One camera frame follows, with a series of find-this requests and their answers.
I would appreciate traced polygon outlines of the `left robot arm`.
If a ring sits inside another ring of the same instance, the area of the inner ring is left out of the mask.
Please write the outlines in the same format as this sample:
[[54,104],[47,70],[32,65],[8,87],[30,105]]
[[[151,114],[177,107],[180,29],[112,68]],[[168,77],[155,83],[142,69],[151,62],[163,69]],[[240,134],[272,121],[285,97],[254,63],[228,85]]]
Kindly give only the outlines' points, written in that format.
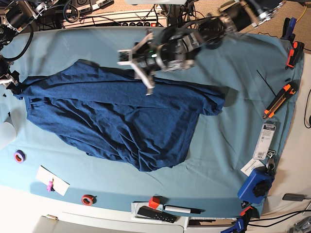
[[218,16],[165,28],[156,42],[135,52],[133,59],[147,74],[189,69],[202,46],[217,48],[226,35],[269,21],[282,5],[281,0],[234,0],[229,7],[221,8]]

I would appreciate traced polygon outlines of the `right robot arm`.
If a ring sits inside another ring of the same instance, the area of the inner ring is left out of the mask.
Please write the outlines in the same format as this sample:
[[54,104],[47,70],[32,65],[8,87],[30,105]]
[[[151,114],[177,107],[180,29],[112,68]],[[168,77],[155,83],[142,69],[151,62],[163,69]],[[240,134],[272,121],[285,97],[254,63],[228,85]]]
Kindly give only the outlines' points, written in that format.
[[27,51],[34,30],[32,22],[43,16],[44,13],[56,5],[56,0],[15,0],[5,9],[2,22],[0,23],[0,48],[9,45],[12,40],[26,28],[30,29],[29,39],[21,53],[12,58],[0,56],[0,84],[13,94],[21,93],[19,73],[10,71],[10,66]]

